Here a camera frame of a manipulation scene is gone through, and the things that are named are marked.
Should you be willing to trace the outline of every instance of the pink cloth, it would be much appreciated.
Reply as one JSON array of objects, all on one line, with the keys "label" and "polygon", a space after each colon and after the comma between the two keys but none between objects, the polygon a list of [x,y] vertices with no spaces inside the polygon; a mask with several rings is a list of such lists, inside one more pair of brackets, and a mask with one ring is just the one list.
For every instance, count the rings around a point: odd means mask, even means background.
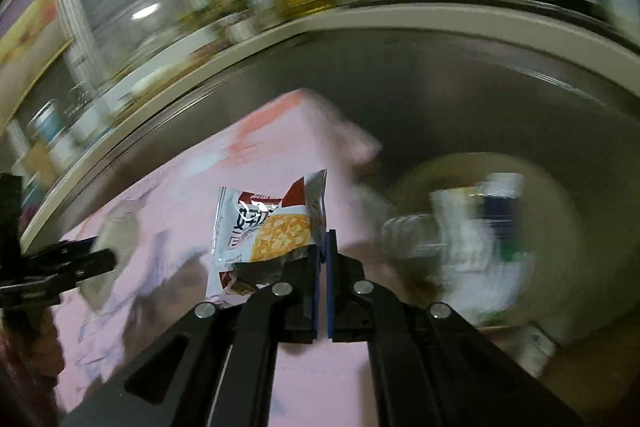
[{"label": "pink cloth", "polygon": [[[101,313],[78,290],[64,294],[54,311],[66,360],[56,388],[60,406],[76,407],[203,300],[220,185],[280,195],[300,176],[326,168],[327,225],[345,248],[370,238],[351,169],[378,149],[323,100],[294,91],[176,156],[67,233],[65,239],[92,237],[116,204],[145,195],[136,253]],[[270,425],[372,425],[372,405],[364,396],[372,396],[365,344],[325,339],[302,351],[282,346]]]}]

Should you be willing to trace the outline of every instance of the plastic bag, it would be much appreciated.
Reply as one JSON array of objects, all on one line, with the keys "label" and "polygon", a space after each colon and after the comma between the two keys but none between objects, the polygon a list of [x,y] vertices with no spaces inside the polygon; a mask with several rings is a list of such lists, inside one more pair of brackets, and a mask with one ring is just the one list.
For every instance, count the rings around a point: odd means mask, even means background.
[{"label": "plastic bag", "polygon": [[[302,247],[322,247],[325,182],[326,170],[314,172],[295,181],[281,198],[221,187],[207,298],[241,302],[257,287],[273,282],[274,266],[282,270],[280,262],[271,260],[298,259],[306,255]],[[251,284],[238,278],[240,271],[247,273],[246,263],[264,266],[262,275],[259,266],[251,270]]]}]

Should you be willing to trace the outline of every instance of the silver screw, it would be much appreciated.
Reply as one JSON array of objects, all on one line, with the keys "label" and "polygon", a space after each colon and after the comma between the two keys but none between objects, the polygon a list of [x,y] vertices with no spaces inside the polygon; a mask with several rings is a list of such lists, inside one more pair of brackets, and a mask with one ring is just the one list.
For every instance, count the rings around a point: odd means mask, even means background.
[{"label": "silver screw", "polygon": [[434,319],[446,319],[451,314],[451,308],[441,302],[436,302],[429,311]]},{"label": "silver screw", "polygon": [[289,295],[292,289],[288,282],[276,282],[271,288],[271,291],[278,297],[284,297],[285,295]]},{"label": "silver screw", "polygon": [[367,280],[362,280],[354,283],[353,291],[358,295],[366,295],[373,291],[373,284]]},{"label": "silver screw", "polygon": [[210,302],[201,302],[196,306],[194,313],[199,319],[208,319],[216,312],[216,305]]}]

